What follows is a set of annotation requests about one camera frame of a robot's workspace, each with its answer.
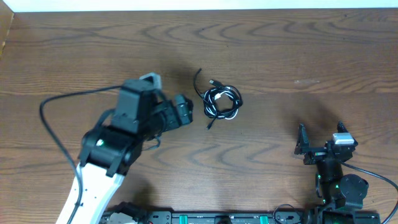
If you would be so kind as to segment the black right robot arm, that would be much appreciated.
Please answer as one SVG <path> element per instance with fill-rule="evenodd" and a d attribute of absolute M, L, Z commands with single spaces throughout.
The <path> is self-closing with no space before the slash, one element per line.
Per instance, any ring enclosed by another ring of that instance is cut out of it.
<path fill-rule="evenodd" d="M 315 191 L 323 204 L 304 212 L 302 223 L 380 223 L 375 212 L 363 212 L 369 184 L 355 174 L 344 174 L 342 163 L 350 160 L 358 142 L 342 122 L 322 147 L 312 147 L 303 124 L 298 127 L 294 154 L 303 155 L 305 165 L 315 165 Z"/>

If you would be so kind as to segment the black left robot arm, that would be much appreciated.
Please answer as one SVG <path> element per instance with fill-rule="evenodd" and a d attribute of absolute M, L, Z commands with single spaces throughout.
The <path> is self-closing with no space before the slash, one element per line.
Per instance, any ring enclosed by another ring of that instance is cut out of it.
<path fill-rule="evenodd" d="M 126 80 L 114 109 L 82 139 L 78 173 L 57 223 L 98 223 L 145 141 L 190 124 L 193 103 L 166 99 L 154 81 Z"/>

